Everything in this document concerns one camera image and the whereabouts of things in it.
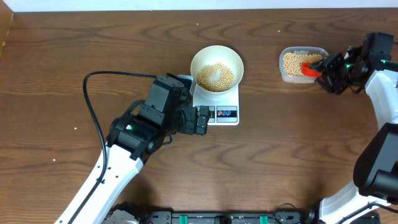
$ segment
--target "green indicator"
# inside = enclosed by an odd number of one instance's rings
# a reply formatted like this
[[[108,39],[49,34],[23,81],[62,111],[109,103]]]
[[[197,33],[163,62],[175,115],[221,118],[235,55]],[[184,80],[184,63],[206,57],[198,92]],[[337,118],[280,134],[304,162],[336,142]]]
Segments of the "green indicator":
[[[180,215],[180,224],[188,224],[188,216]]]
[[[268,216],[260,216],[260,224],[268,224]]]

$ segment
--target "orange object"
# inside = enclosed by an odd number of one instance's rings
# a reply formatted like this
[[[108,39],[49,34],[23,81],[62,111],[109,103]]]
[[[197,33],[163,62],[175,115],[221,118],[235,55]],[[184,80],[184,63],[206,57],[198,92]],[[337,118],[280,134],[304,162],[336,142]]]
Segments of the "orange object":
[[[309,76],[309,77],[318,77],[320,76],[322,73],[320,72],[316,72],[312,69],[309,68],[309,66],[311,65],[311,63],[303,63],[303,65],[301,66],[301,72],[305,75],[305,76]]]

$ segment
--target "container of beans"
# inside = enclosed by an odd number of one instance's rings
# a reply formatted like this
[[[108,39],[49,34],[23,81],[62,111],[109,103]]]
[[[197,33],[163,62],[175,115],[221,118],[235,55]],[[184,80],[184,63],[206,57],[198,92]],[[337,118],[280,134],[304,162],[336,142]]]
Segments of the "container of beans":
[[[282,79],[289,83],[313,83],[316,77],[306,77],[301,72],[303,63],[317,62],[328,56],[319,47],[288,47],[279,56],[279,69]]]
[[[195,91],[205,98],[216,100],[227,97],[242,80],[243,62],[228,47],[206,47],[194,56],[191,76],[198,84]]]

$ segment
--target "clear plastic container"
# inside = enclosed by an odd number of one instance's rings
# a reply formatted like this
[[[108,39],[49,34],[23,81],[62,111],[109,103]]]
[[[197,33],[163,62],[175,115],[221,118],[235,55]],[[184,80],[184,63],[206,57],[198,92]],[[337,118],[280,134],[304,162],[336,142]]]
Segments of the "clear plastic container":
[[[323,58],[328,56],[328,52],[325,49],[319,47],[288,47],[282,51],[279,56],[279,69],[282,74],[282,79],[288,83],[313,83],[316,77],[301,77],[296,75],[289,75],[284,68],[284,55],[286,53],[294,53],[294,54],[320,54]]]

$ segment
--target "wood grain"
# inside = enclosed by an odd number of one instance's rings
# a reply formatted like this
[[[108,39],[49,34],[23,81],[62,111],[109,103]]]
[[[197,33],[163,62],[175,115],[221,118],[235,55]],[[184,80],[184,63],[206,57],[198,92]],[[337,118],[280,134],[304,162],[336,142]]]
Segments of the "wood grain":
[[[308,208],[352,179],[377,124],[364,93],[284,83],[279,54],[304,45],[344,51],[368,32],[398,35],[396,22],[397,9],[16,14],[0,61],[0,222],[54,222],[90,173],[100,141],[82,94],[86,73],[189,74],[193,56],[209,45],[232,47],[244,60],[241,123],[177,135],[118,201],[174,210]],[[397,59],[396,46],[392,52]],[[90,80],[105,134],[151,83]],[[380,212],[383,223],[396,223]]]

